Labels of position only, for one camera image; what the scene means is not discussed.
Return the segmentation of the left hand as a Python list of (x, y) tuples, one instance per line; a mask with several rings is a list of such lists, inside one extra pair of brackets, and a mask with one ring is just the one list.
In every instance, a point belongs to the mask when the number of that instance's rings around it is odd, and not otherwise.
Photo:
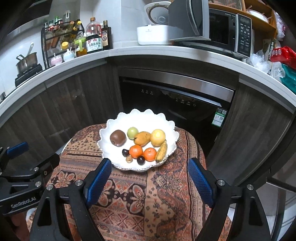
[(30, 232), (27, 226), (27, 211), (20, 212), (11, 216), (11, 221), (14, 228), (14, 233), (19, 240), (27, 241), (30, 239)]

